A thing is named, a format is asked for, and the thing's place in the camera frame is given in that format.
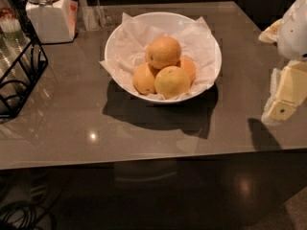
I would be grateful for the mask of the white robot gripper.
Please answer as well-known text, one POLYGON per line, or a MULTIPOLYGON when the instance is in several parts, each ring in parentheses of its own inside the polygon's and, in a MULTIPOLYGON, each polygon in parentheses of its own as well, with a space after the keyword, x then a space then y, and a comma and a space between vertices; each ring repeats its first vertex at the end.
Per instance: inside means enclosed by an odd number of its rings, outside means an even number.
POLYGON ((307 0, 295 0, 282 20, 273 22, 258 39, 277 41, 279 54, 290 59, 282 70, 272 70, 271 95, 261 117, 264 124, 276 126, 293 116, 307 99, 307 0))

